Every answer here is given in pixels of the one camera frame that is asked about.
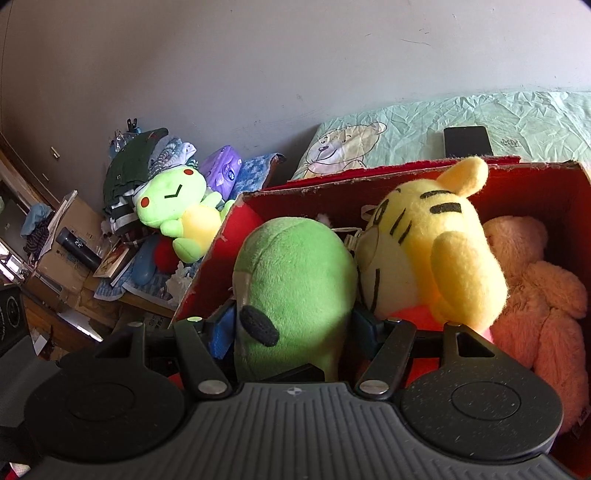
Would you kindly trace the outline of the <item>green pea plush toy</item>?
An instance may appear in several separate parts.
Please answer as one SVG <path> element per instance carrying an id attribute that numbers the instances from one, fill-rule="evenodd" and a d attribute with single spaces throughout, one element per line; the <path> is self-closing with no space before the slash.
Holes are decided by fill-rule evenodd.
<path id="1" fill-rule="evenodd" d="M 246 237 L 235 259 L 235 367 L 259 381 L 311 364 L 338 377 L 358 270 L 327 225 L 274 218 Z"/>

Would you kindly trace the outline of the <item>yellow tiger plush toy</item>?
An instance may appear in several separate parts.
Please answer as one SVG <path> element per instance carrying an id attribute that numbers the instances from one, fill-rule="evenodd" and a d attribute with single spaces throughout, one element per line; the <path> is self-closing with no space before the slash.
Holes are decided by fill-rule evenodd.
<path id="1" fill-rule="evenodd" d="M 356 243 L 359 294 L 377 319 L 426 308 L 440 324 L 486 332 L 508 287 L 470 196 L 489 168 L 472 156 L 435 179 L 403 183 L 380 202 Z"/>

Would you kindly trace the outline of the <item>pink plush teddy bear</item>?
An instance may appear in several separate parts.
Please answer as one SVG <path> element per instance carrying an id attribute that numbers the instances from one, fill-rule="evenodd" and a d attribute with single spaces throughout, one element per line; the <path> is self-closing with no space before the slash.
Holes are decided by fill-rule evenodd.
<path id="1" fill-rule="evenodd" d="M 532 217 L 503 216 L 484 224 L 509 296 L 490 328 L 493 343 L 554 388 L 563 405 L 561 433 L 589 405 L 586 353 L 579 321 L 587 291 L 573 273 L 544 260 L 546 227 Z"/>

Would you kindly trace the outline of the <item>red cardboard box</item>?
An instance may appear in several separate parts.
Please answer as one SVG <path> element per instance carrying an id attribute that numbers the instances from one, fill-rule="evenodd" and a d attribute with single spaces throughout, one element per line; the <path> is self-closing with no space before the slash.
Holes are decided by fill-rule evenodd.
<path id="1" fill-rule="evenodd" d="M 243 240 L 266 220 L 325 213 L 338 226 L 361 224 L 363 206 L 394 187 L 433 178 L 442 161 L 352 171 L 242 196 L 232 209 L 176 312 L 207 317 L 228 299 Z M 473 199 L 483 220 L 531 215 L 550 233 L 558 263 L 590 278 L 590 183 L 583 168 L 493 159 Z M 487 464 L 456 459 L 420 440 L 398 408 L 365 401 L 342 384 L 247 386 L 235 399 L 208 404 L 189 427 L 181 479 L 575 479 L 590 472 L 590 438 L 560 442 L 555 457 Z"/>

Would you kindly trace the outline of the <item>white plush bunny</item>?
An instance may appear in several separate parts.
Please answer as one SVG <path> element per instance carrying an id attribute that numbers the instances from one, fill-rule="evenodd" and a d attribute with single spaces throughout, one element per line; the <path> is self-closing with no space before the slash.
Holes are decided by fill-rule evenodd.
<path id="1" fill-rule="evenodd" d="M 363 234 L 362 228 L 335 227 L 332 224 L 331 220 L 329 220 L 329 216 L 322 213 L 318 214 L 315 220 L 329 227 L 332 230 L 332 232 L 337 234 L 339 236 L 339 239 L 342 240 L 342 243 L 345 244 L 346 249 L 348 249 L 351 253 L 356 251 L 356 246 L 358 246 L 359 240 Z"/>

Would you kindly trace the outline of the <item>crumpled white tissue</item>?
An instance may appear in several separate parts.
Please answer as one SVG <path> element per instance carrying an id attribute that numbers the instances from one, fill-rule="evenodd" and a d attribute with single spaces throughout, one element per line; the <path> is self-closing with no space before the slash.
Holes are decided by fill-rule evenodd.
<path id="1" fill-rule="evenodd" d="M 170 307 L 178 307 L 192 283 L 195 271 L 197 271 L 195 264 L 185 266 L 182 262 L 178 263 L 175 272 L 165 282 L 166 292 L 170 296 L 167 300 Z"/>

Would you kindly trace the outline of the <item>green frog plush toy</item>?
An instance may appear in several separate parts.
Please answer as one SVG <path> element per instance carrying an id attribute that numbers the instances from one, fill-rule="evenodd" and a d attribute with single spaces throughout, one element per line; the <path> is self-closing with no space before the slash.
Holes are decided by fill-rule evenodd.
<path id="1" fill-rule="evenodd" d="M 180 165 L 146 182 L 133 204 L 141 223 L 170 238 L 179 260 L 192 264 L 211 247 L 233 202 L 209 189 L 197 169 Z"/>

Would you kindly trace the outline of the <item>cardboard box on floor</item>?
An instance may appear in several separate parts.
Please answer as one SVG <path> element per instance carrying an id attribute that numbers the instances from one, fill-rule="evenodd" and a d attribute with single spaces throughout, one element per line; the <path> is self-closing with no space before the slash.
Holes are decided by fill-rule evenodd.
<path id="1" fill-rule="evenodd" d="M 91 271 L 58 243 L 58 234 L 66 228 L 82 244 L 103 258 L 110 249 L 110 243 L 103 237 L 102 221 L 103 216 L 87 205 L 76 190 L 63 198 L 51 219 L 48 238 L 33 272 L 59 285 L 62 299 L 76 298 Z"/>

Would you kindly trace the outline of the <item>black bottle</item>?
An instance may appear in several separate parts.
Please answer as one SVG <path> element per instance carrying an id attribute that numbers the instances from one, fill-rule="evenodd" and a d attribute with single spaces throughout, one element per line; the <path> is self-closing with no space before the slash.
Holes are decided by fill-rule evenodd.
<path id="1" fill-rule="evenodd" d="M 89 271 L 95 272 L 102 262 L 96 248 L 89 246 L 82 238 L 76 236 L 68 228 L 63 227 L 57 237 L 57 243 Z"/>

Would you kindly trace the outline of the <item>purple tissue pack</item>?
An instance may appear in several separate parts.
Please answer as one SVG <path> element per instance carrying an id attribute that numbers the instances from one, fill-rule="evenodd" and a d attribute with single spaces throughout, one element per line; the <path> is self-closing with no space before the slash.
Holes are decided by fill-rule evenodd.
<path id="1" fill-rule="evenodd" d="M 197 169 L 204 176 L 207 187 L 221 194 L 223 200 L 228 200 L 242 169 L 242 157 L 235 148 L 226 145 L 200 161 Z"/>

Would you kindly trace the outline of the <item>dark green folded clothes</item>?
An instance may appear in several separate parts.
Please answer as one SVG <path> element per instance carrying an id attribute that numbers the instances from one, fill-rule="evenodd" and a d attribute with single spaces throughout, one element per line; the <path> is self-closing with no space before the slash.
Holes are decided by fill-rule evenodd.
<path id="1" fill-rule="evenodd" d="M 147 182 L 150 156 L 167 135 L 164 127 L 137 134 L 111 161 L 103 182 L 103 211 L 113 234 L 137 220 L 131 197 Z"/>

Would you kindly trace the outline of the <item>black smartphone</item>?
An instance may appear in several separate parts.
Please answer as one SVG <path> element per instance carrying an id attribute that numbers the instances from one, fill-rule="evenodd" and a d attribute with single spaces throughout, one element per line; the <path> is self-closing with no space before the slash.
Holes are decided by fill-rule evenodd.
<path id="1" fill-rule="evenodd" d="M 484 126 L 448 127 L 443 131 L 447 158 L 493 155 L 488 131 Z"/>

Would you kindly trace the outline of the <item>cartoon bear bed sheet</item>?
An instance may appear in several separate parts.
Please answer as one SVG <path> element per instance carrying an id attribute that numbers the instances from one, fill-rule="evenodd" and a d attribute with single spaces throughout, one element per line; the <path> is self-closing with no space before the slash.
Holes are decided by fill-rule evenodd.
<path id="1" fill-rule="evenodd" d="M 318 127 L 294 179 L 443 159 L 444 131 L 452 127 L 485 128 L 496 156 L 530 162 L 589 160 L 590 95 L 487 93 L 338 117 Z"/>

